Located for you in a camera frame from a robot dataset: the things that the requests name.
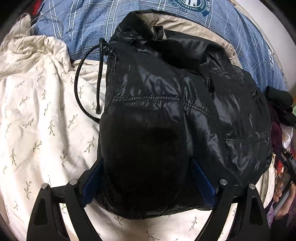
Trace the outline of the black puffer jacket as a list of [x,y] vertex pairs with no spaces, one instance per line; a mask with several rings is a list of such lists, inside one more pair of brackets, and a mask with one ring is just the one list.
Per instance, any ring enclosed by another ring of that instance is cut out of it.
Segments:
[[210,210],[196,162],[214,187],[239,189],[271,163],[269,107],[252,76],[188,20],[132,11],[108,42],[92,201],[127,219]]

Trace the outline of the dark maroon garment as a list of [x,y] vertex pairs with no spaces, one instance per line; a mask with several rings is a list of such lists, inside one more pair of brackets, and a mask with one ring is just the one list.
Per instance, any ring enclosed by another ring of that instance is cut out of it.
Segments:
[[270,107],[271,114],[271,142],[273,145],[273,153],[276,154],[276,158],[281,155],[282,146],[282,129],[280,126],[280,121],[276,111]]

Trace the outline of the white floral duvet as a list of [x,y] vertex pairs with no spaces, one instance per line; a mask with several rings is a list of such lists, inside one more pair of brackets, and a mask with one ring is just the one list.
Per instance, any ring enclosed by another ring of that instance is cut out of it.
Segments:
[[[79,109],[66,44],[31,34],[22,14],[1,43],[1,216],[17,240],[26,240],[41,185],[62,186],[96,159],[99,127]],[[78,95],[94,114],[99,61],[86,60]],[[128,220],[86,206],[103,240],[194,240],[211,211],[193,209],[146,220]]]

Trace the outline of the black garment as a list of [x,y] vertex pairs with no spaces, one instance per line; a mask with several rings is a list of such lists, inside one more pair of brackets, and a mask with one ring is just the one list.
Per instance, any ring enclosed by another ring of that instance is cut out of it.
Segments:
[[271,108],[272,116],[279,123],[295,128],[295,115],[293,114],[293,97],[283,90],[267,86],[265,97]]

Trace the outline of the blue plaid quilt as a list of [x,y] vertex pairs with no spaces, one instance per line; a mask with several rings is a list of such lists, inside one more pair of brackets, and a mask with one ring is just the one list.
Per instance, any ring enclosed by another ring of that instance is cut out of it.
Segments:
[[44,1],[34,25],[38,35],[64,41],[72,60],[99,38],[110,39],[131,11],[153,9],[194,21],[227,40],[257,86],[287,90],[272,48],[259,28],[230,1]]

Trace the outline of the red cloth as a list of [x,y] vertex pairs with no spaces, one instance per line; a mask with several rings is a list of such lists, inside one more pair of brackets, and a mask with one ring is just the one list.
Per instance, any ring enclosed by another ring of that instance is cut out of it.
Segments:
[[42,4],[43,4],[44,0],[35,0],[32,7],[31,7],[31,10],[32,10],[32,15],[37,15],[40,8],[42,7]]

